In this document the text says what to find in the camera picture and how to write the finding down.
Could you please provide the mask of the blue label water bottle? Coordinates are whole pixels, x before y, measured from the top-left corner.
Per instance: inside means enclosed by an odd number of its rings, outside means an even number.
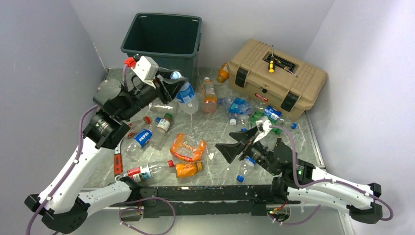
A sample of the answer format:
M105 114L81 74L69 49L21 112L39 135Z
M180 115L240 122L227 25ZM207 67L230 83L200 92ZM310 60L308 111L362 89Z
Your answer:
M189 82L186 82L176 95L176 100L181 109L189 115L195 114L199 109L199 102L197 100L195 91Z

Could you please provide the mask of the clear plastic bottle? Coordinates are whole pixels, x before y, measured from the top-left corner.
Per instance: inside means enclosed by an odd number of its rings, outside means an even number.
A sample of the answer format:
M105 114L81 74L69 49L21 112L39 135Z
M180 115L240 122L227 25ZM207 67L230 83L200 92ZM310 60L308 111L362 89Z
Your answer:
M236 176L237 182L244 182L248 175L254 170L256 165L255 160L250 157L246 157L242 162L238 174Z

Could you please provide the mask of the crushed large orange bottle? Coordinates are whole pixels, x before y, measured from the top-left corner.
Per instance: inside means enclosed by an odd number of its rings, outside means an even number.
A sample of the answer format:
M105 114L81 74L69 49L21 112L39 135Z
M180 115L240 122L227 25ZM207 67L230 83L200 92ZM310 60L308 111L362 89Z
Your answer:
M182 161L197 162L208 155L208 149L204 140L180 133L173 141L170 153Z

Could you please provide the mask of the small orange juice bottle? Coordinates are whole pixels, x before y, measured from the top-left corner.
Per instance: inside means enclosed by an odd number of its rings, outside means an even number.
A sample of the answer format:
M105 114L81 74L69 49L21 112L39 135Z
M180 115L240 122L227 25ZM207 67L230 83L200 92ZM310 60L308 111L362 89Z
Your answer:
M202 162L181 163L175 165L176 177L178 179L194 176L203 170Z

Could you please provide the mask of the clear bottle red cap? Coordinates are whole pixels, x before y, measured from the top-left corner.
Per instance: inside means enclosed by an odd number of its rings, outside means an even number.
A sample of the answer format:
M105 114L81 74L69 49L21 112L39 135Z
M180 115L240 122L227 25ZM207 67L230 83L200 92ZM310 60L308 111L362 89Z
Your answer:
M174 163L172 160L156 161L144 164L138 167L131 168L115 176L116 181L128 177L134 182L139 183L143 181L161 181L172 174Z

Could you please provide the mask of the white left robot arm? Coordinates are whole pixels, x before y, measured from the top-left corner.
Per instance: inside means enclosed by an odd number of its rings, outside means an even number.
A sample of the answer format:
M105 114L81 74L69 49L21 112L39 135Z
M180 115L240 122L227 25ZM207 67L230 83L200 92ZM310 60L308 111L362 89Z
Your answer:
M117 203L140 201L140 186L124 176L115 183L87 193L82 188L104 153L113 150L130 130L128 121L155 99L168 104L188 81L176 70L158 69L139 76L129 90L117 79L104 80L93 97L95 112L87 125L79 123L78 146L55 179L25 205L40 215L55 233L70 234L97 211Z

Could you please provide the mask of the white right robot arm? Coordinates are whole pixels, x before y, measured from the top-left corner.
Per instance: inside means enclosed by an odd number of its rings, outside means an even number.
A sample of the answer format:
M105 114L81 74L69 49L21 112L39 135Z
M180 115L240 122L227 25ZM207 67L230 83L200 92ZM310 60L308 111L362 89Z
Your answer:
M225 160L253 160L273 176L270 198L275 203L303 201L347 213L355 221L375 224L383 217L376 201L381 195L377 183L362 185L333 176L312 163L297 158L297 152L280 137L272 150L256 138L265 130L252 128L231 132L236 143L217 143Z

